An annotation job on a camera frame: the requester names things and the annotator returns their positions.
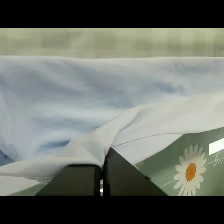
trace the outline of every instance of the pale green tablecloth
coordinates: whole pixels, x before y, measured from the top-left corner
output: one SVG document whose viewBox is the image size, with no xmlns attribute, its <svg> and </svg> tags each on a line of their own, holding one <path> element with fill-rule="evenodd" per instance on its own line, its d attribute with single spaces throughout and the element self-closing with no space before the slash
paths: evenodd
<svg viewBox="0 0 224 224">
<path fill-rule="evenodd" d="M 223 28 L 1 28 L 0 55 L 224 56 Z"/>
</svg>

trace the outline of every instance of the white flower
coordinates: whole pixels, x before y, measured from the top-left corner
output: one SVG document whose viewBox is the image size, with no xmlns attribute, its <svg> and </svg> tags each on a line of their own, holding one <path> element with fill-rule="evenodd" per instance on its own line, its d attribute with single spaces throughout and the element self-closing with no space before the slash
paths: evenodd
<svg viewBox="0 0 224 224">
<path fill-rule="evenodd" d="M 176 166 L 179 173 L 174 176 L 174 180 L 178 181 L 174 189 L 181 187 L 178 196 L 195 195 L 196 188 L 200 189 L 200 183 L 204 181 L 201 174 L 206 171 L 204 156 L 202 147 L 198 150 L 197 145 L 194 148 L 191 145 L 189 151 L 184 150 L 184 157 L 179 157 L 180 165 Z"/>
</svg>

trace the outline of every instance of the light blue fabric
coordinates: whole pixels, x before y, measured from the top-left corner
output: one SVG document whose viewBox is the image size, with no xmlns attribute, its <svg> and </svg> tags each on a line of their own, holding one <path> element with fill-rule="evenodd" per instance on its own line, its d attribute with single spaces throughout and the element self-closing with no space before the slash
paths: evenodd
<svg viewBox="0 0 224 224">
<path fill-rule="evenodd" d="M 47 155 L 129 108 L 223 88 L 222 58 L 0 57 L 0 149 Z"/>
</svg>

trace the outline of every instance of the yellow flower center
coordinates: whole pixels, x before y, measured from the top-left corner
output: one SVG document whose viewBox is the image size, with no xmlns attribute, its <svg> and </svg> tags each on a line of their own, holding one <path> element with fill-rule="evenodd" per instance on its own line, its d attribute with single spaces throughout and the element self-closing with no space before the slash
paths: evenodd
<svg viewBox="0 0 224 224">
<path fill-rule="evenodd" d="M 186 179 L 187 181 L 191 181 L 194 179 L 196 174 L 196 165 L 195 163 L 191 163 L 186 169 Z"/>
</svg>

